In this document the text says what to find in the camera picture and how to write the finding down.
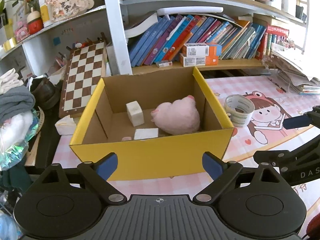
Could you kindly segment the white charger plug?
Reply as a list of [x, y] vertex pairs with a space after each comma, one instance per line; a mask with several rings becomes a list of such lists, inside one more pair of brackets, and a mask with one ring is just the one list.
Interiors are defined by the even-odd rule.
[[158, 128], [138, 128], [135, 130], [134, 140], [146, 140], [158, 137]]

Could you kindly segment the white tape roll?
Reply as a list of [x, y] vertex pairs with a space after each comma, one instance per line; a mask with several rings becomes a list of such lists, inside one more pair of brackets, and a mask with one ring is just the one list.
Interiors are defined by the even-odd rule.
[[235, 127], [245, 127], [251, 121], [255, 106], [248, 98], [235, 94], [225, 99], [224, 109]]

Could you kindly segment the white eraser block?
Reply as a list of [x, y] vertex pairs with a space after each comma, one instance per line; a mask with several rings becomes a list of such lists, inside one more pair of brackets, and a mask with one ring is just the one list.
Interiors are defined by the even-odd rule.
[[133, 127], [144, 124], [144, 115], [140, 104], [137, 101], [126, 104], [126, 110]]

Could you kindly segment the pink cartoon desk mat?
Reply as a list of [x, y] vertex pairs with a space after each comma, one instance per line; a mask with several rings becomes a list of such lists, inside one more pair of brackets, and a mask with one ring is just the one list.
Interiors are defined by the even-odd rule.
[[[236, 160], [256, 167], [256, 150], [294, 150], [319, 135], [317, 128], [282, 129], [281, 117], [298, 116], [319, 105], [319, 95], [300, 95], [281, 79], [265, 76], [207, 79], [221, 103], [233, 94], [253, 94], [255, 111], [248, 126], [235, 128], [224, 160]], [[111, 184], [127, 196], [131, 194], [188, 194], [193, 197], [212, 179], [205, 172], [147, 180], [119, 180]]]

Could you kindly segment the stack of papers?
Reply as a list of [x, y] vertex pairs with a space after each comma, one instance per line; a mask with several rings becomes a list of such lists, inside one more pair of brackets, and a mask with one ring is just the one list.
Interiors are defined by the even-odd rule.
[[319, 95], [319, 69], [312, 67], [312, 60], [303, 55], [288, 58], [289, 51], [272, 51], [271, 61], [279, 69], [281, 77], [300, 95]]

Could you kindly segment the crumpled white tissue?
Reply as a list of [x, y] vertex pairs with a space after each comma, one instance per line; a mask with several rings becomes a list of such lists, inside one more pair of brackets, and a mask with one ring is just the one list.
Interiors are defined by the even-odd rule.
[[72, 118], [70, 115], [56, 122], [55, 128], [59, 135], [73, 135], [80, 118]]

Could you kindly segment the pink plush toy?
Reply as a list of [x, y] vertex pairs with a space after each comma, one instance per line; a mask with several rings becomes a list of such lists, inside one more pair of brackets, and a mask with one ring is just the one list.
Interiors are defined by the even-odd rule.
[[173, 103], [161, 103], [151, 112], [151, 121], [171, 135], [197, 132], [200, 128], [200, 114], [196, 108], [195, 98], [188, 95]]

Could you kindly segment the yellow cardboard box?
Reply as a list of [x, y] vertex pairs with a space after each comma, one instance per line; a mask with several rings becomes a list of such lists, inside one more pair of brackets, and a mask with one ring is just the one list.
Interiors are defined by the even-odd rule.
[[[172, 135], [156, 126], [152, 113], [164, 102], [195, 100], [200, 115], [194, 133]], [[111, 180], [183, 176], [203, 171], [202, 156], [222, 158], [233, 124], [195, 67], [117, 75], [99, 80], [70, 142], [81, 161], [115, 153]]]

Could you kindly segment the red books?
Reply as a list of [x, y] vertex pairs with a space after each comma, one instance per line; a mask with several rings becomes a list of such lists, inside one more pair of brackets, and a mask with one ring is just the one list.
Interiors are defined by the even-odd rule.
[[268, 56], [271, 53], [272, 47], [277, 42], [285, 40], [289, 36], [289, 29], [282, 27], [268, 25], [263, 32], [260, 39], [259, 46], [257, 47], [255, 58], [262, 60], [264, 56]]

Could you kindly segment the checkered chess board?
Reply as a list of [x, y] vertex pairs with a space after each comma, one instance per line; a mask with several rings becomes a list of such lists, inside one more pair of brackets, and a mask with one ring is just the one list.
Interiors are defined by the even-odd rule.
[[107, 52], [102, 39], [74, 48], [63, 80], [59, 117], [80, 116], [102, 77], [106, 76]]

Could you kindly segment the grey folded cloth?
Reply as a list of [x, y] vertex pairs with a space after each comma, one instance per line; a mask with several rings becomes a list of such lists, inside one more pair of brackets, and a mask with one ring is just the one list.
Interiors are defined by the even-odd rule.
[[1, 125], [15, 115], [30, 111], [35, 105], [35, 98], [25, 86], [15, 87], [0, 97]]

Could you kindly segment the lower orange white box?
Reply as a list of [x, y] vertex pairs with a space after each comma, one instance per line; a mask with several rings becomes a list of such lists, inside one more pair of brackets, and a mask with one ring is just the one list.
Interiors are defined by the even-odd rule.
[[180, 53], [180, 63], [183, 67], [216, 66], [218, 61], [218, 56], [186, 57]]

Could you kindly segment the orange white box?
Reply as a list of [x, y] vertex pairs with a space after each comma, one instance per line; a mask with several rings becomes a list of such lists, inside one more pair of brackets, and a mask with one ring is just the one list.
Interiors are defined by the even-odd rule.
[[217, 43], [186, 43], [182, 48], [186, 57], [220, 56], [221, 53], [222, 46]]
[[218, 61], [218, 56], [186, 57], [180, 53], [180, 63], [183, 67], [216, 66]]

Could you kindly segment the small red white box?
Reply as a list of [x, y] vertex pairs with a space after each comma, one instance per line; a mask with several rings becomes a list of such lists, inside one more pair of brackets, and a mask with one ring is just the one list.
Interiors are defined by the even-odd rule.
[[169, 61], [169, 60], [159, 61], [156, 63], [156, 66], [158, 68], [169, 67], [169, 66], [172, 66], [172, 61]]

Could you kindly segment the upper orange white box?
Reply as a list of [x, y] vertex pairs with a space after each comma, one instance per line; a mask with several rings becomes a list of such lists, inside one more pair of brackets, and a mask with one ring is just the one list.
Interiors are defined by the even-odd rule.
[[220, 56], [221, 53], [222, 46], [217, 43], [186, 43], [182, 48], [186, 57]]

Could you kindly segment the row of books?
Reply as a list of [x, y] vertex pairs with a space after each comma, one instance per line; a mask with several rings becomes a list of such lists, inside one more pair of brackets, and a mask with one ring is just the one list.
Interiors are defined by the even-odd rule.
[[217, 43], [222, 46], [219, 60], [255, 58], [264, 25], [224, 14], [153, 14], [127, 30], [132, 67], [159, 61], [176, 61], [186, 43]]

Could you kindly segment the white desk lamp bar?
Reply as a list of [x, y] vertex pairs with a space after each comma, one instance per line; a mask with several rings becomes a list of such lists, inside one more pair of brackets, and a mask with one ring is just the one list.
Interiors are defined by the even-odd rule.
[[202, 13], [222, 13], [223, 7], [211, 6], [186, 6], [186, 7], [168, 7], [157, 10], [158, 16], [170, 14], [202, 14]]

